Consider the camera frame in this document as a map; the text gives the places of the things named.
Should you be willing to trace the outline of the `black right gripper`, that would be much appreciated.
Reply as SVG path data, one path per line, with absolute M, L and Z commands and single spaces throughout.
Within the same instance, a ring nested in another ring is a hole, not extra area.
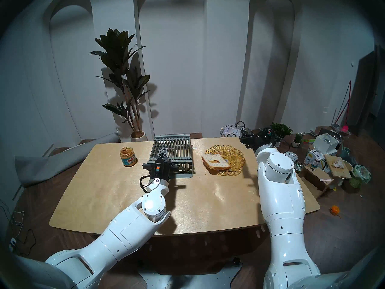
M 263 145 L 273 147 L 281 138 L 271 127 L 266 127 L 259 130 L 257 134 L 247 133 L 245 136 L 239 137 L 239 140 L 247 149 L 258 149 Z

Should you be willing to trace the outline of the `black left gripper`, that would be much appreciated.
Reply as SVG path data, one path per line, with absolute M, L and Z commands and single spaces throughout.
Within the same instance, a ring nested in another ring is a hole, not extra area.
M 149 183 L 152 183 L 155 179 L 168 182 L 169 174 L 178 171 L 178 165 L 174 165 L 169 160 L 168 149 L 166 147 L 160 147 L 156 160 L 152 163 L 143 163 L 142 167 L 149 171 Z

